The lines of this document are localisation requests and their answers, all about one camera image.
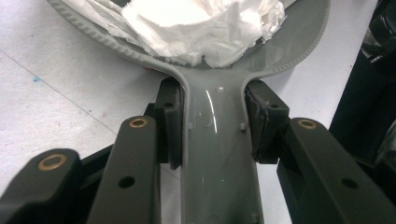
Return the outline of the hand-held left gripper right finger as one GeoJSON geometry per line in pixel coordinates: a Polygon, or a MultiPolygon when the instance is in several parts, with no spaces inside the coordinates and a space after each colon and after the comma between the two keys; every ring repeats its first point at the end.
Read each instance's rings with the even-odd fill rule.
{"type": "Polygon", "coordinates": [[[276,139],[289,123],[289,107],[260,80],[247,84],[245,101],[254,160],[260,164],[277,164],[276,139]]]}

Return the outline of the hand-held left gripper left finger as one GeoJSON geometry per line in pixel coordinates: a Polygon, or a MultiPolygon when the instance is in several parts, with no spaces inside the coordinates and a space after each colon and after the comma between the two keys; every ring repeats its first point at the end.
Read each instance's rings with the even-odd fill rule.
{"type": "Polygon", "coordinates": [[[162,161],[168,162],[172,170],[182,163],[182,109],[183,94],[175,78],[161,82],[154,106],[154,115],[160,131],[162,161]]]}

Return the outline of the grey plastic dustpan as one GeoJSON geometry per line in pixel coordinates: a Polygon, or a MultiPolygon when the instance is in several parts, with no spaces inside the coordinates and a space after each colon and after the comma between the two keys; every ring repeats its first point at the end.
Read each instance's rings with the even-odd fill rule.
{"type": "Polygon", "coordinates": [[[48,2],[83,34],[134,63],[176,78],[183,87],[182,224],[263,224],[245,87],[291,69],[312,52],[326,28],[331,1],[296,0],[269,41],[256,43],[225,68],[154,58],[111,35],[72,4],[48,2]]]}

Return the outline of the white tissue paper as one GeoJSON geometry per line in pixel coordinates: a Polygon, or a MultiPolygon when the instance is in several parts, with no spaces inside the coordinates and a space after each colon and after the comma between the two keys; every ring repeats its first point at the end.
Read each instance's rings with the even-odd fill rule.
{"type": "Polygon", "coordinates": [[[153,57],[213,68],[272,39],[296,0],[62,0],[153,57]]]}

